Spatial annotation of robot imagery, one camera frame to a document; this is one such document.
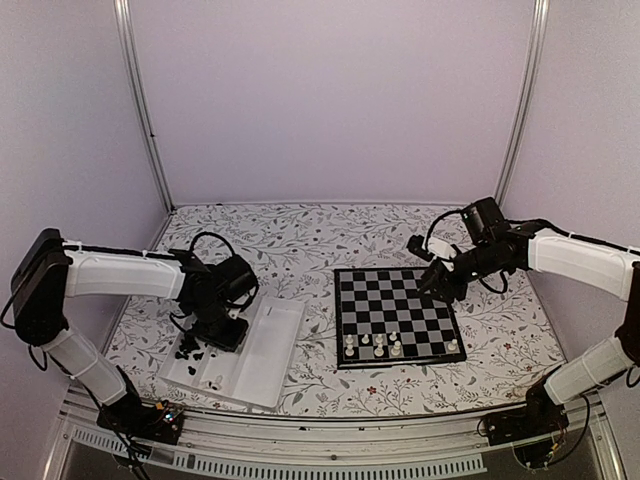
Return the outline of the white chess king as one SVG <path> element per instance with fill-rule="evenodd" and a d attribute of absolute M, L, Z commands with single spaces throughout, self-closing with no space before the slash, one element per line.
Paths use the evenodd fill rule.
<path fill-rule="evenodd" d="M 392 357 L 399 357 L 402 354 L 402 344 L 399 340 L 396 340 L 390 348 L 390 355 Z"/>

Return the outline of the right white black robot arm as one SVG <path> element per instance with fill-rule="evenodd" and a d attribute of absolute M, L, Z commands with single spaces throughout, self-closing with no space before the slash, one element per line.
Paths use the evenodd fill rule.
<path fill-rule="evenodd" d="M 602 389 L 639 365 L 639 250 L 564 230 L 543 218 L 511 220 L 492 197 L 436 217 L 412 236 L 410 253 L 427 261 L 422 292 L 462 301 L 488 276 L 528 274 L 572 357 L 526 393 L 517 427 L 537 436 L 555 407 Z"/>

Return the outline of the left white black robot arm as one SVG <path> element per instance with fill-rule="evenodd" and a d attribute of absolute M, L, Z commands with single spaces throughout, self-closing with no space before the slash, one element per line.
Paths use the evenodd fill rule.
<path fill-rule="evenodd" d="M 11 278 L 1 325 L 28 348 L 42 351 L 40 369 L 54 360 L 94 396 L 104 415 L 128 434 L 141 433 L 149 420 L 164 420 L 164 408 L 143 404 L 127 375 L 71 327 L 64 304 L 89 295 L 174 301 L 183 316 L 195 319 L 187 336 L 233 352 L 249 329 L 239 314 L 257 296 L 257 276 L 235 251 L 218 264 L 207 264 L 195 247 L 158 252 L 91 246 L 47 228 Z"/>

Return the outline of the pile of black chess pieces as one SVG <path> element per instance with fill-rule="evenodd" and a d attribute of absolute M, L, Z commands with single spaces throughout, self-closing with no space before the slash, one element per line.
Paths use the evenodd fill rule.
<path fill-rule="evenodd" d="M 194 377 L 215 356 L 215 350 L 211 346 L 199 342 L 192 335 L 185 334 L 179 341 L 177 350 L 174 353 L 174 360 L 180 371 Z"/>

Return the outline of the black silver chess board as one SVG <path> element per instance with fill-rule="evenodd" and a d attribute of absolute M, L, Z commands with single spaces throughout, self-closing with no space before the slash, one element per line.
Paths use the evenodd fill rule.
<path fill-rule="evenodd" d="M 384 368 L 396 365 L 460 363 L 467 353 L 453 307 L 419 294 L 417 283 L 424 270 L 418 267 L 358 268 L 334 271 L 337 368 L 339 370 Z M 399 357 L 390 355 L 389 340 L 396 331 L 402 344 Z M 355 353 L 344 354 L 345 337 L 354 338 Z M 363 334 L 370 344 L 361 346 Z M 385 336 L 387 356 L 375 358 L 377 334 Z M 456 351 L 448 351 L 456 339 Z"/>

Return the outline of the pile of white chess pieces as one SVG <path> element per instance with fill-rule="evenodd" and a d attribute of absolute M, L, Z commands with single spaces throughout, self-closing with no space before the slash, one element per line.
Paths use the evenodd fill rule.
<path fill-rule="evenodd" d="M 199 386 L 208 392 L 223 392 L 226 386 L 225 377 L 222 375 L 217 375 L 212 378 L 203 378 L 200 381 Z"/>

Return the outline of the floral patterned table mat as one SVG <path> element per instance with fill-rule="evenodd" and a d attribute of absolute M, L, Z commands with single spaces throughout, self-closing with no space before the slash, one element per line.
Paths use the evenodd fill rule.
<path fill-rule="evenodd" d="M 156 243 L 194 243 L 205 261 L 234 248 L 263 295 L 301 301 L 305 316 L 276 413 L 382 417 L 461 412 L 520 401 L 564 356 L 528 278 L 505 294 L 472 285 L 454 307 L 467 360 L 451 365 L 339 370 L 333 272 L 415 266 L 410 236 L 426 232 L 440 206 L 256 204 L 178 209 Z"/>

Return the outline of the white plastic compartment tray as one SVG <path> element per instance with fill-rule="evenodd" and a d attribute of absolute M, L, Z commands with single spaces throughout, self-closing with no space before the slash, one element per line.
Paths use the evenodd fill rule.
<path fill-rule="evenodd" d="M 195 394 L 267 410 L 276 408 L 295 351 L 295 343 L 305 314 L 300 301 L 260 296 L 242 313 L 249 323 L 246 337 L 234 352 L 214 346 L 216 356 L 194 377 L 178 369 L 174 360 L 179 341 L 175 340 L 159 369 L 165 383 Z M 208 392 L 199 384 L 203 378 L 225 377 L 223 392 Z"/>

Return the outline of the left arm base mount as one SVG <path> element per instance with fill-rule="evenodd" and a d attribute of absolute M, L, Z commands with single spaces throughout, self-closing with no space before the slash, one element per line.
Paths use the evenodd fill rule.
<path fill-rule="evenodd" d="M 137 400 L 121 399 L 102 405 L 97 425 L 123 436 L 177 445 L 184 424 L 183 410 L 168 401 L 145 405 Z"/>

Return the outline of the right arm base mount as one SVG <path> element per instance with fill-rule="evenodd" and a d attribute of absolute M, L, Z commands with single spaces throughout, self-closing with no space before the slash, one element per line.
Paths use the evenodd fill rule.
<path fill-rule="evenodd" d="M 522 406 L 489 413 L 477 432 L 490 446 L 510 444 L 518 463 L 530 470 L 548 467 L 564 445 L 569 420 L 562 406 Z"/>

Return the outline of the right aluminium frame post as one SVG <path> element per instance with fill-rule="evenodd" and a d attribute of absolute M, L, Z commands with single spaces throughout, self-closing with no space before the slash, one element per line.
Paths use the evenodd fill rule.
<path fill-rule="evenodd" d="M 519 151 L 526 131 L 527 119 L 532 105 L 535 85 L 543 55 L 549 8 L 549 0 L 535 0 L 533 2 L 531 28 L 520 93 L 494 194 L 500 207 L 503 207 L 506 203 L 511 181 L 516 170 Z"/>

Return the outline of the aluminium frame post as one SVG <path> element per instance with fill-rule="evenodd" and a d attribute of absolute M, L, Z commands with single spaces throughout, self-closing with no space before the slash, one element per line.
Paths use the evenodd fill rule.
<path fill-rule="evenodd" d="M 511 181 L 516 170 L 519 151 L 526 131 L 527 119 L 532 105 L 535 85 L 543 55 L 549 8 L 549 0 L 535 0 L 533 2 L 531 28 L 520 93 L 494 194 L 500 207 L 503 207 L 506 203 Z"/>
<path fill-rule="evenodd" d="M 166 171 L 160 158 L 155 129 L 152 124 L 151 114 L 144 91 L 142 72 L 135 43 L 130 2 L 127 0 L 115 0 L 113 5 L 124 66 L 151 174 L 158 191 L 161 204 L 164 210 L 168 214 L 171 214 L 175 211 L 176 206 L 170 191 Z"/>

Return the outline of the front aluminium rail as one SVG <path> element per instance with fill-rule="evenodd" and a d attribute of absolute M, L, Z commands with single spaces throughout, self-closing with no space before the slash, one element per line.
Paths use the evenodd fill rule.
<path fill-rule="evenodd" d="M 597 397 L 575 401 L 547 466 L 551 435 L 490 443 L 481 412 L 387 418 L 276 417 L 189 409 L 175 445 L 139 441 L 130 455 L 71 388 L 56 419 L 48 479 L 623 479 Z"/>

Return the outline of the left aluminium frame post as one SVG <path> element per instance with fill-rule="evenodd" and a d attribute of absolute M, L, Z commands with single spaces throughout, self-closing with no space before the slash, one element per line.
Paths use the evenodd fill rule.
<path fill-rule="evenodd" d="M 155 129 L 152 124 L 151 114 L 144 91 L 142 72 L 135 43 L 130 2 L 127 0 L 115 0 L 113 5 L 124 66 L 151 174 L 158 191 L 161 204 L 164 210 L 168 214 L 171 214 L 175 211 L 176 206 L 170 191 L 166 171 L 160 158 Z"/>

